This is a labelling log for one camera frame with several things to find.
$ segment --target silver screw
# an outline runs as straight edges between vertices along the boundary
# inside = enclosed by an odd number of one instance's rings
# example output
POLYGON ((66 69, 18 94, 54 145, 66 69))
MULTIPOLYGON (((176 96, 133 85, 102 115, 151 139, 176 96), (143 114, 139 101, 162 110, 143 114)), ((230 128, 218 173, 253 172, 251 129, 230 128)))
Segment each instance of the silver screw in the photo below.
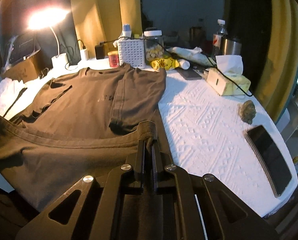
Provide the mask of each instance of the silver screw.
POLYGON ((212 174, 205 174, 204 179, 211 182, 214 181, 214 176, 212 174))
POLYGON ((169 164, 166 166, 166 168, 168 171, 174 171, 177 168, 177 166, 174 164, 169 164))
POLYGON ((83 178, 83 181, 86 182, 86 183, 92 182, 93 177, 91 175, 87 175, 83 178))
POLYGON ((121 166, 121 169, 122 169, 123 171, 129 171, 129 170, 131 170, 131 165, 130 165, 130 164, 123 164, 123 165, 121 166))

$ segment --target shirt sleeve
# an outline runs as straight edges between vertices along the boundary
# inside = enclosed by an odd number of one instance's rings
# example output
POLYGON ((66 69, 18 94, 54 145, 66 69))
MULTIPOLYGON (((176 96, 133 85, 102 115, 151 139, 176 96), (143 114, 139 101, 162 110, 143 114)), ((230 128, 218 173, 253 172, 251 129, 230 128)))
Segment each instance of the shirt sleeve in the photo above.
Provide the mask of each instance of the shirt sleeve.
POLYGON ((110 129, 127 134, 135 131, 140 122, 151 121, 165 91, 165 79, 165 69, 151 72, 129 67, 114 95, 110 129))

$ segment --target white jar lid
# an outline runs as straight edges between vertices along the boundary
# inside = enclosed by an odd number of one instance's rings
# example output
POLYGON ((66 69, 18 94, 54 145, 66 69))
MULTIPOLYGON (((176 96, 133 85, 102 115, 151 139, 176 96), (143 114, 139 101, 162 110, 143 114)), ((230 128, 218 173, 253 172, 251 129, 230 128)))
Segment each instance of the white jar lid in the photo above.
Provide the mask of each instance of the white jar lid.
POLYGON ((226 23, 225 20, 221 20, 221 19, 218 20, 218 24, 223 24, 224 25, 225 23, 226 23))
POLYGON ((162 36, 162 31, 156 30, 156 31, 146 31, 144 32, 145 37, 152 37, 152 36, 162 36))

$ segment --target figurine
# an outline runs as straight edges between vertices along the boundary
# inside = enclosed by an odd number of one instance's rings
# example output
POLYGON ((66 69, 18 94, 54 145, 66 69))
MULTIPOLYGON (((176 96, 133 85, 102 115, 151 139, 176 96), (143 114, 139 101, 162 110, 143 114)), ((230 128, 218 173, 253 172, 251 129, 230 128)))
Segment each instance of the figurine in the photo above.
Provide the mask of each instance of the figurine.
POLYGON ((238 114, 241 117, 243 122, 252 124, 252 120, 256 114, 255 105, 251 100, 248 100, 243 104, 240 104, 238 114))

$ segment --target smartphone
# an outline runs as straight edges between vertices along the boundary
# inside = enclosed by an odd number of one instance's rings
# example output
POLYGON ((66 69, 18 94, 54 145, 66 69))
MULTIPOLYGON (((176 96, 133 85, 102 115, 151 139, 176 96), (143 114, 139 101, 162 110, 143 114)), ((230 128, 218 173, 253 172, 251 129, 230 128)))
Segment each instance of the smartphone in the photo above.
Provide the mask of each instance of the smartphone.
POLYGON ((180 67, 176 68, 176 71, 179 72, 179 74, 185 79, 185 80, 197 80, 202 79, 202 76, 200 76, 197 72, 195 72, 191 67, 188 69, 183 69, 180 67))
POLYGON ((259 159, 275 197, 281 196, 292 175, 279 148, 262 125, 247 130, 245 137, 259 159))

